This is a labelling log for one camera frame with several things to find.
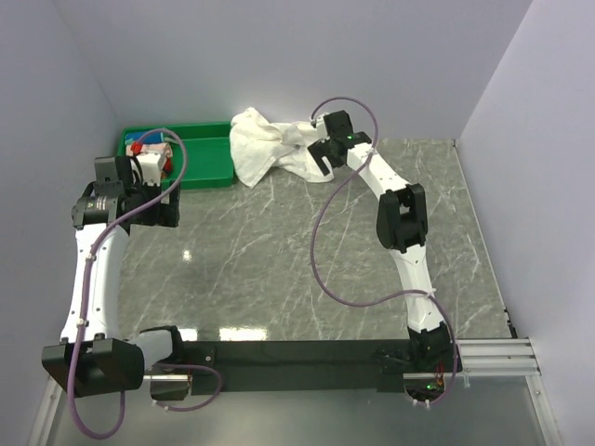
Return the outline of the pink rolled towel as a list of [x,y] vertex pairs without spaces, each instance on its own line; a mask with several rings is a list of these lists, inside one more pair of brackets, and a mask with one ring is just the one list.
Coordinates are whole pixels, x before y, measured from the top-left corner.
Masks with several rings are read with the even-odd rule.
[[143,144],[142,153],[160,153],[165,158],[169,159],[173,157],[173,150],[169,142]]

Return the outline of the green plastic tray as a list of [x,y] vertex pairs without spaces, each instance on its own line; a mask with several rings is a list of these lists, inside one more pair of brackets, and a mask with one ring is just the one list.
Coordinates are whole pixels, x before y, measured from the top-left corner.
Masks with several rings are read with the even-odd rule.
[[231,159],[229,122],[149,125],[125,128],[117,147],[117,155],[126,152],[126,133],[146,133],[154,128],[168,128],[184,142],[188,153],[188,166],[181,181],[183,190],[205,190],[230,187],[234,182]]

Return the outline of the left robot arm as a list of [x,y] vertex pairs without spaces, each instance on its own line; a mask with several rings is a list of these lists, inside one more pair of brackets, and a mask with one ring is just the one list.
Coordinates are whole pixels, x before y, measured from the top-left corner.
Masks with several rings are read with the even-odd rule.
[[42,365],[75,398],[140,387],[154,364],[168,374],[187,360],[174,325],[145,329],[130,340],[119,334],[118,296],[132,226],[175,228],[179,193],[162,195],[170,162],[160,152],[99,157],[91,181],[72,209],[77,249],[73,296],[55,346]]

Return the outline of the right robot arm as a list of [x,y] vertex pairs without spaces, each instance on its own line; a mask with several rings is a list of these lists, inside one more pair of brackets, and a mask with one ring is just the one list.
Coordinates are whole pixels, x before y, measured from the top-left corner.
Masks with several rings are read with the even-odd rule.
[[315,260],[315,243],[326,201],[316,218],[311,235],[310,261],[315,281],[322,291],[338,303],[352,308],[368,308],[396,297],[405,299],[407,330],[410,339],[409,359],[405,362],[419,371],[436,371],[451,360],[452,373],[460,370],[455,330],[444,308],[435,296],[427,262],[429,232],[426,192],[397,174],[377,153],[376,138],[357,132],[346,111],[323,113],[311,118],[317,140],[308,151],[328,176],[332,170],[347,166],[352,174],[337,188],[360,178],[377,199],[376,233],[383,248],[395,263],[402,291],[371,302],[349,302],[331,291],[322,280]]

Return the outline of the black base bar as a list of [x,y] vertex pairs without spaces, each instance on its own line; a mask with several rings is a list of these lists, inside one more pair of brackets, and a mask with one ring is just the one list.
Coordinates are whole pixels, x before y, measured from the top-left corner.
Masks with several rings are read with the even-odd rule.
[[405,339],[185,342],[181,357],[157,366],[192,383],[193,395],[219,392],[374,389],[401,393],[409,374],[462,370],[448,344]]

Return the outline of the aluminium rail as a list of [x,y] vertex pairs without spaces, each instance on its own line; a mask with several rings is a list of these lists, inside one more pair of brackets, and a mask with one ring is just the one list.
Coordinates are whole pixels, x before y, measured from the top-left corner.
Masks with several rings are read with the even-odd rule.
[[477,377],[540,376],[527,338],[463,339],[458,342],[463,373]]

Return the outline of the white towel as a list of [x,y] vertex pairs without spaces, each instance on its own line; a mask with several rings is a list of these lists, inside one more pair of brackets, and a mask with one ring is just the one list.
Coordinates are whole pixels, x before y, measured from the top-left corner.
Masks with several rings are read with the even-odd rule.
[[323,174],[308,147],[318,140],[308,122],[271,123],[250,107],[231,119],[231,158],[238,179],[254,188],[273,167],[281,168],[310,183],[325,183],[333,174]]

